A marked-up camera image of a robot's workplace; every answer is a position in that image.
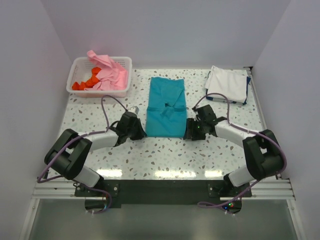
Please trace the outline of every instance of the metal frame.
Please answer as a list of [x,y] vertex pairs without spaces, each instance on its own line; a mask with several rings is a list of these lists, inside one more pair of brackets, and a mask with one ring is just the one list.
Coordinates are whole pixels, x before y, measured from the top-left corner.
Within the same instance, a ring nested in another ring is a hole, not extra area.
[[[266,129],[267,124],[261,109],[259,98],[257,96],[251,69],[249,67],[245,67],[244,69],[247,70],[248,75],[251,77],[251,87],[256,102],[256,108],[261,119],[261,124],[263,128]],[[35,185],[19,240],[29,239],[40,199],[100,199],[100,197],[75,197],[75,187],[73,186],[73,183],[73,181],[57,179],[42,184],[37,183]],[[295,196],[290,180],[268,177],[253,186],[251,192],[252,197],[243,197],[242,200],[286,200],[298,240],[307,239],[301,218],[296,208]],[[230,200],[231,197],[222,197],[220,199]]]
[[[101,199],[100,197],[75,197],[73,181],[53,180],[36,184],[33,190],[33,199]],[[252,197],[243,199],[255,200],[294,200],[294,193],[289,180],[266,179],[259,182],[252,189]],[[228,200],[230,197],[222,197],[221,200]]]

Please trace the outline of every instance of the white enclosure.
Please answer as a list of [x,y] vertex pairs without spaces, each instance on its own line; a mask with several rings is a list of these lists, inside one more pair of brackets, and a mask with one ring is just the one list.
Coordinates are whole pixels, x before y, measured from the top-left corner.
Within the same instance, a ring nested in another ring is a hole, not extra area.
[[317,239],[319,12],[318,0],[2,0],[0,239],[20,236],[65,114],[70,67],[88,50],[129,56],[134,69],[253,67],[297,210]]

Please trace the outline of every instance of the glass panel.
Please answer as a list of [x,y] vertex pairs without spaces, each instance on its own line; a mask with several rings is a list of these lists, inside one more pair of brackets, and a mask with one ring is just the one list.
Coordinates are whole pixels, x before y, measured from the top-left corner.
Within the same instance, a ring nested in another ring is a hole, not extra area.
[[245,200],[232,216],[191,205],[123,205],[92,217],[84,200],[40,201],[31,240],[296,240],[285,200]]

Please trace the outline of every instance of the terrazzo surface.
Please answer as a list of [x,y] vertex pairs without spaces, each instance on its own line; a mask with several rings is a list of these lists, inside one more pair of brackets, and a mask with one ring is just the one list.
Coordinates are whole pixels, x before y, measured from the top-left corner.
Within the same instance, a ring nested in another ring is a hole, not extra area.
[[[246,70],[229,70],[247,75]],[[195,116],[191,108],[205,94],[204,84],[209,69],[133,69],[131,86],[126,97],[119,100],[127,107],[138,106],[143,128],[149,99],[151,77],[184,79],[187,116]],[[199,106],[210,104],[217,117],[226,116],[227,104],[203,100]],[[113,99],[104,106],[112,123],[119,120],[123,108]],[[261,131],[263,129],[251,86],[248,86],[247,105],[231,104],[233,123]],[[71,94],[68,99],[59,135],[65,129],[77,132],[100,131],[106,128],[100,98],[81,98]],[[244,151],[234,143],[214,136],[206,140],[187,141],[181,138],[147,137],[111,148],[101,148],[88,154],[85,165],[105,179],[222,179],[245,164]],[[50,170],[48,177],[57,175]]]

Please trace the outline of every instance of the orange cloth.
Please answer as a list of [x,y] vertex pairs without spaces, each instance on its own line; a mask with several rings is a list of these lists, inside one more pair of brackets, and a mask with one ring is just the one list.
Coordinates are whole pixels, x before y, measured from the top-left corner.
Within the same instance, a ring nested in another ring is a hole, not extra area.
[[100,80],[96,77],[97,74],[100,72],[101,68],[100,67],[94,67],[91,69],[92,77],[87,80],[86,82],[82,81],[80,84],[78,82],[75,82],[72,85],[72,90],[75,91],[83,91],[88,88],[92,88],[94,85],[96,85]]

